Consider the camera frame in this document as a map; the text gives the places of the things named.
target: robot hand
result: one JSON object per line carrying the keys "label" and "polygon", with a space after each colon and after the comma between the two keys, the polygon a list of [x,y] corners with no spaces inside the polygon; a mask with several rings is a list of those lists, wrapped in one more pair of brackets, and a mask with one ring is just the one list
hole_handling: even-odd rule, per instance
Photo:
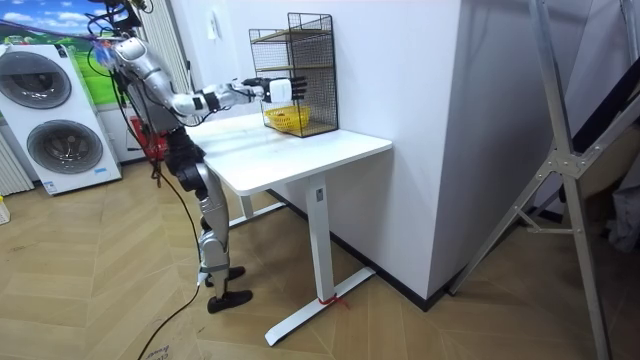
{"label": "robot hand", "polygon": [[262,101],[267,103],[287,102],[304,99],[307,83],[304,76],[295,78],[253,78],[242,82],[242,85],[261,87],[263,89]]}

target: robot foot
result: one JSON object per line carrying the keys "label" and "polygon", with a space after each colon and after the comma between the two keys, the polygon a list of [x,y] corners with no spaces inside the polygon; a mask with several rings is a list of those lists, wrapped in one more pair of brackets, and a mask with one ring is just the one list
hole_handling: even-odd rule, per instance
{"label": "robot foot", "polygon": [[[245,272],[247,271],[245,270],[244,266],[229,268],[229,281],[239,278],[240,276],[244,275]],[[207,279],[204,281],[204,285],[206,287],[213,287],[213,282],[211,282],[209,279],[211,279],[211,274],[207,276]]]}
{"label": "robot foot", "polygon": [[207,303],[207,311],[209,311],[209,314],[215,314],[224,309],[230,309],[246,304],[252,298],[253,293],[251,290],[227,291],[222,296],[222,299],[218,299],[215,296],[209,299],[209,302]]}

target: metal frame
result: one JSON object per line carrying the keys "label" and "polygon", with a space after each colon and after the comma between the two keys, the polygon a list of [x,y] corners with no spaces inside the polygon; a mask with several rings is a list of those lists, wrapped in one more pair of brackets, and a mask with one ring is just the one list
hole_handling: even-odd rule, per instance
{"label": "metal frame", "polygon": [[304,180],[304,183],[318,298],[272,327],[264,336],[269,346],[275,345],[287,334],[309,321],[326,307],[339,301],[339,298],[375,274],[373,269],[365,267],[340,284],[334,284],[325,174],[321,172],[311,175]]}
{"label": "metal frame", "polygon": [[[633,0],[621,0],[620,5],[627,24],[629,33],[629,52],[632,60],[638,58],[637,32],[635,29],[635,13]],[[455,295],[460,286],[467,279],[469,274],[480,264],[482,259],[489,253],[493,246],[500,239],[501,235],[517,218],[523,218],[530,226],[529,231],[534,233],[558,233],[571,234],[574,236],[576,251],[580,263],[580,271],[587,298],[591,328],[595,340],[596,351],[599,360],[610,360],[611,346],[607,331],[606,320],[602,310],[600,295],[596,287],[595,269],[593,257],[586,228],[585,207],[582,199],[580,183],[578,180],[589,169],[589,167],[600,157],[606,148],[615,141],[638,117],[640,117],[640,96],[637,96],[618,115],[611,126],[600,136],[598,140],[583,154],[573,152],[572,139],[569,132],[569,122],[567,118],[566,104],[562,91],[560,72],[551,41],[549,13],[545,6],[545,0],[529,0],[533,30],[538,46],[540,58],[540,68],[544,81],[544,89],[547,96],[547,104],[551,116],[553,136],[556,144],[555,150],[551,151],[547,159],[540,166],[536,175],[520,193],[520,196],[513,203],[511,208],[504,215],[502,220],[494,228],[489,238],[480,247],[473,259],[464,268],[462,273],[455,279],[449,288],[449,293]],[[572,227],[570,229],[544,229],[538,226],[534,220],[523,212],[523,207],[537,192],[540,185],[549,177],[551,173],[558,173],[562,176],[564,188],[567,195],[567,206],[571,217]]]}
{"label": "metal frame", "polygon": [[287,206],[287,204],[283,203],[283,202],[277,202],[275,204],[269,205],[265,208],[262,208],[260,210],[256,210],[253,211],[253,205],[251,204],[251,197],[249,196],[240,196],[240,208],[242,209],[242,216],[237,218],[237,219],[233,219],[231,221],[229,221],[229,228],[233,229],[235,227],[238,227],[244,223],[246,223],[247,221],[258,217],[258,216],[262,216],[265,214],[268,214],[274,210],[278,210],[281,207],[285,207]]}

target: washing machine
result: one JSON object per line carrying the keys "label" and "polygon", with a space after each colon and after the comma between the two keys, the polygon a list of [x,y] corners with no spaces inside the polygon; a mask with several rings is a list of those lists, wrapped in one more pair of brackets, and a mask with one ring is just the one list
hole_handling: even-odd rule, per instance
{"label": "washing machine", "polygon": [[71,56],[60,45],[15,45],[0,56],[0,112],[51,195],[121,178]]}

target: desk tabletop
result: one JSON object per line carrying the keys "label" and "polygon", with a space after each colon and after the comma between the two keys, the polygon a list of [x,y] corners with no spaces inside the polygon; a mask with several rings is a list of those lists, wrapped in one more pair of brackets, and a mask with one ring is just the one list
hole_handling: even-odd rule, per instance
{"label": "desk tabletop", "polygon": [[308,138],[264,126],[262,114],[214,120],[187,133],[205,163],[238,195],[248,196],[391,149],[372,136],[336,130]]}

